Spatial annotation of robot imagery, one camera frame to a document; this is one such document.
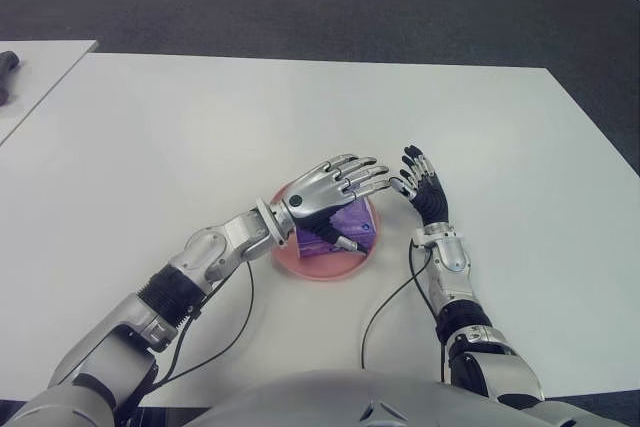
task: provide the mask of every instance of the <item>pink dish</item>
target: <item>pink dish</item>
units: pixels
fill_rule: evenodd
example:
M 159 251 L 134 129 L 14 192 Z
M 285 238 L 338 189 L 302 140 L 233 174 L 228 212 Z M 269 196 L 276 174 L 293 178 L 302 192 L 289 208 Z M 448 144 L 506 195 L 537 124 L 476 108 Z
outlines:
M 271 202 L 277 202 L 282 198 L 285 185 Z M 364 265 L 373 255 L 378 244 L 380 234 L 380 217 L 373 203 L 367 198 L 367 203 L 373 215 L 373 223 L 376 229 L 376 237 L 373 246 L 366 256 L 350 252 L 333 252 L 331 254 L 314 255 L 313 257 L 300 258 L 298 255 L 298 242 L 295 232 L 289 236 L 287 245 L 283 248 L 275 247 L 271 253 L 273 257 L 289 272 L 308 280 L 339 280 L 351 275 L 356 269 Z

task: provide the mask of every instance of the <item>white table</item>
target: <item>white table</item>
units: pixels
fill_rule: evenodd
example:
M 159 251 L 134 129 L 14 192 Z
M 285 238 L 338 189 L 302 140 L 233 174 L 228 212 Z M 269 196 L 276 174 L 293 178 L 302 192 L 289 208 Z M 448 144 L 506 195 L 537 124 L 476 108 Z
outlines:
M 43 388 L 196 229 L 337 153 L 399 168 L 410 142 L 440 173 L 485 310 L 546 394 L 638 388 L 640 180 L 547 70 L 89 54 L 0 148 L 0 398 Z M 418 225 L 395 192 L 374 202 L 379 249 L 362 270 L 321 283 L 255 262 L 241 341 L 147 405 L 209 406 L 288 373 L 357 368 Z M 178 371 L 228 343 L 248 292 L 241 268 Z M 433 321 L 407 289 L 375 325 L 367 364 L 436 379 L 438 362 Z
M 97 45 L 95 40 L 0 42 L 0 52 L 12 50 L 20 58 L 18 68 L 9 74 L 9 100 L 0 106 L 0 144 L 76 62 Z

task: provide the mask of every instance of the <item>purple object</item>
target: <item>purple object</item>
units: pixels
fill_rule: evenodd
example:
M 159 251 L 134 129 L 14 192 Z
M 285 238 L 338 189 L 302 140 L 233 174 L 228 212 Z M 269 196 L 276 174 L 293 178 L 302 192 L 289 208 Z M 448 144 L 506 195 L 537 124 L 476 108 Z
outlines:
M 358 199 L 340 209 L 331 217 L 331 223 L 340 232 L 350 239 L 360 242 L 367 249 L 370 249 L 375 242 L 376 227 L 369 203 L 365 199 Z M 296 229 L 296 238 L 300 257 L 342 251 L 342 249 L 325 242 L 317 235 L 304 229 Z

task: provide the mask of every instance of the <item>black cable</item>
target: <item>black cable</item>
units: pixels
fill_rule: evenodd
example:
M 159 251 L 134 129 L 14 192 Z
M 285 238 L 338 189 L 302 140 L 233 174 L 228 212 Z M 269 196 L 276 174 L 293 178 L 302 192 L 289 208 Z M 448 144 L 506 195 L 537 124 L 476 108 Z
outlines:
M 422 296 L 424 303 L 427 304 L 427 307 L 429 308 L 429 312 L 431 312 L 431 315 L 433 316 L 433 320 L 437 324 L 438 317 L 436 315 L 435 309 L 431 305 L 431 302 L 429 302 L 429 299 L 427 298 L 427 294 L 425 294 L 424 290 L 422 289 L 422 284 L 420 284 L 420 281 L 418 281 L 418 276 L 415 273 L 415 268 L 413 267 L 413 256 L 411 255 L 412 254 L 411 249 L 414 249 L 414 248 L 417 248 L 417 245 L 415 245 L 413 243 L 413 239 L 411 239 L 411 245 L 409 247 L 409 270 L 411 271 L 413 281 L 416 284 L 416 287 L 418 288 L 418 291 L 420 292 L 420 295 Z M 440 382 L 442 382 L 443 384 L 444 384 L 444 364 L 445 364 L 445 348 L 444 348 L 444 344 L 440 344 Z
M 413 279 L 413 282 L 416 284 L 416 287 L 418 288 L 418 292 L 420 292 L 420 295 L 422 296 L 424 303 L 427 304 L 427 308 L 429 309 L 429 312 L 431 312 L 433 320 L 437 321 L 438 316 L 436 315 L 436 311 L 433 309 L 431 302 L 429 302 L 429 299 L 427 298 L 427 294 L 424 293 L 424 290 L 422 289 L 422 285 L 418 281 L 418 275 L 416 274 L 415 268 L 413 266 L 413 255 L 412 255 L 413 249 L 417 247 L 418 246 L 413 243 L 413 239 L 411 239 L 411 243 L 409 244 L 409 271 L 411 271 L 411 278 Z
M 224 354 L 227 353 L 227 351 L 229 349 L 231 349 L 235 343 L 238 341 L 238 339 L 240 339 L 240 337 L 242 336 L 242 334 L 244 333 L 247 324 L 249 323 L 249 318 L 251 317 L 251 312 L 253 310 L 253 301 L 255 299 L 255 285 L 254 285 L 254 280 L 253 280 L 253 270 L 251 269 L 251 264 L 249 262 L 247 262 L 247 269 L 249 271 L 249 279 L 251 281 L 251 300 L 249 302 L 249 310 L 247 311 L 247 316 L 244 319 L 244 322 L 242 324 L 242 327 L 240 327 L 240 330 L 238 331 L 238 334 L 234 337 L 234 339 L 229 343 L 229 345 L 227 345 L 224 349 L 222 349 L 220 352 L 218 352 L 217 354 L 209 357 L 208 359 L 200 362 L 199 364 L 188 368 L 187 370 L 180 372 L 179 374 L 174 375 L 173 377 L 171 377 L 171 374 L 173 374 L 173 371 L 176 368 L 176 365 L 178 363 L 178 357 L 180 356 L 180 349 L 182 348 L 182 343 L 184 341 L 184 338 L 187 334 L 187 330 L 189 330 L 189 327 L 191 326 L 191 324 L 193 323 L 193 321 L 197 318 L 198 314 L 196 315 L 192 315 L 191 317 L 189 317 L 189 319 L 187 320 L 187 323 L 185 324 L 184 328 L 182 329 L 182 332 L 180 333 L 180 337 L 178 338 L 178 341 L 176 343 L 176 349 L 173 352 L 173 358 L 171 360 L 171 365 L 169 367 L 169 370 L 167 371 L 167 373 L 164 375 L 164 377 L 162 379 L 160 379 L 158 382 L 156 382 L 155 384 L 153 384 L 148 390 L 147 390 L 147 394 L 150 394 L 151 392 L 159 389 L 160 387 L 163 387 L 165 385 L 167 385 L 169 382 L 173 382 L 176 379 L 179 379 L 180 377 L 187 375 L 191 372 L 193 372 L 194 370 L 199 369 L 200 367 L 208 364 L 209 362 L 213 362 L 214 360 L 216 360 L 217 358 L 223 356 Z M 222 288 L 222 286 L 231 278 L 231 276 L 227 277 L 226 279 L 224 279 L 222 282 L 220 282 L 216 288 L 213 290 L 213 292 L 211 292 L 209 295 L 207 295 L 204 300 L 201 302 L 200 306 L 198 307 L 197 312 L 199 312 L 202 307 L 204 307 L 204 305 L 209 302 L 209 300 L 211 300 L 211 298 Z
M 444 384 L 444 344 L 440 344 L 440 382 Z
M 410 262 L 411 265 L 413 265 L 413 259 L 411 259 L 411 251 L 413 248 L 413 243 L 409 244 L 409 258 L 410 258 Z M 424 266 L 422 266 L 422 268 L 420 270 L 418 270 L 417 272 L 415 272 L 406 282 L 404 282 L 400 287 L 398 287 L 389 297 L 387 297 L 387 300 L 385 300 L 380 307 L 378 307 L 378 309 L 373 313 L 373 315 L 371 316 L 371 319 L 369 320 L 369 323 L 367 324 L 367 328 L 364 331 L 364 335 L 362 336 L 362 344 L 360 345 L 360 367 L 362 369 L 365 368 L 364 366 L 364 353 L 365 353 L 365 346 L 366 346 L 366 342 L 367 342 L 367 335 L 369 334 L 369 330 L 371 329 L 371 326 L 373 325 L 373 321 L 376 319 L 376 317 L 378 316 L 378 314 L 382 311 L 382 309 L 385 308 L 385 306 L 391 302 L 391 300 L 398 295 L 398 293 L 404 289 L 407 285 L 409 285 L 411 283 L 412 280 L 414 280 L 416 278 L 417 275 L 420 275 L 424 269 L 427 268 L 427 264 L 429 264 L 429 261 L 431 260 L 431 255 L 432 255 L 432 251 L 429 250 L 429 256 L 427 257 L 427 260 L 424 263 Z

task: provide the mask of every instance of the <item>black joint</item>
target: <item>black joint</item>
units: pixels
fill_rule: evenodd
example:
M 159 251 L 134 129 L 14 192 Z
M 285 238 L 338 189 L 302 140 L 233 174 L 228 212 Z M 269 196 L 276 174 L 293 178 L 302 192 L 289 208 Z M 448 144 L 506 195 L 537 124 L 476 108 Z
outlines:
M 491 321 L 480 304 L 471 300 L 456 300 L 443 307 L 436 322 L 436 334 L 441 344 L 446 344 L 449 337 L 458 329 L 469 325 L 486 325 Z
M 542 401 L 529 394 L 502 394 L 498 397 L 498 402 L 514 409 L 522 410 L 535 407 Z
M 149 280 L 138 297 L 174 327 L 200 305 L 204 293 L 191 279 L 172 265 L 165 266 Z
M 484 397 L 489 396 L 487 383 L 478 361 L 469 354 L 451 359 L 451 385 Z
M 102 397 L 107 404 L 109 404 L 111 410 L 115 409 L 116 398 L 113 396 L 113 393 L 106 385 L 96 379 L 93 375 L 78 374 L 78 376 L 73 379 L 72 385 L 84 387 L 85 389 L 95 392 Z

